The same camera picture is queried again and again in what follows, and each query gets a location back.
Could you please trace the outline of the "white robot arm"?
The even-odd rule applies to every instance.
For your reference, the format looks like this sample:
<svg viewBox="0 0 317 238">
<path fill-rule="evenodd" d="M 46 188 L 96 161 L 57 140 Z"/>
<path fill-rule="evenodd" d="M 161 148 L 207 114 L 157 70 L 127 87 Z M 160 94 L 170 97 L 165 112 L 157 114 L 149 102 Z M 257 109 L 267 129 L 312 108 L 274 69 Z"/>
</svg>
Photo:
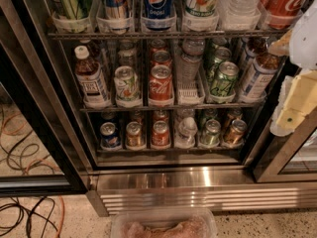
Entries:
<svg viewBox="0 0 317 238">
<path fill-rule="evenodd" d="M 268 52 L 289 56 L 290 62 L 301 69 L 298 75 L 285 78 L 272 114 L 271 133 L 284 137 L 317 106 L 317 0 L 291 30 L 269 45 Z"/>
</svg>

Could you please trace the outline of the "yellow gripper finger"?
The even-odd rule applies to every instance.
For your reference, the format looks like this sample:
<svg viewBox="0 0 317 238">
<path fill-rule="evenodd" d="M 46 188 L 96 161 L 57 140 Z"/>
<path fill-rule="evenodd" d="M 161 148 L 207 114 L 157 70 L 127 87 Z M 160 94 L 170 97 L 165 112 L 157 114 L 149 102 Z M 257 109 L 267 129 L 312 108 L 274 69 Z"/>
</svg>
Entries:
<svg viewBox="0 0 317 238">
<path fill-rule="evenodd" d="M 292 30 L 289 30 L 279 40 L 272 42 L 267 49 L 268 52 L 278 57 L 288 56 L 291 35 Z"/>
<path fill-rule="evenodd" d="M 278 137 L 293 133 L 316 106 L 317 70 L 304 69 L 296 76 L 287 76 L 272 114 L 271 133 Z"/>
</svg>

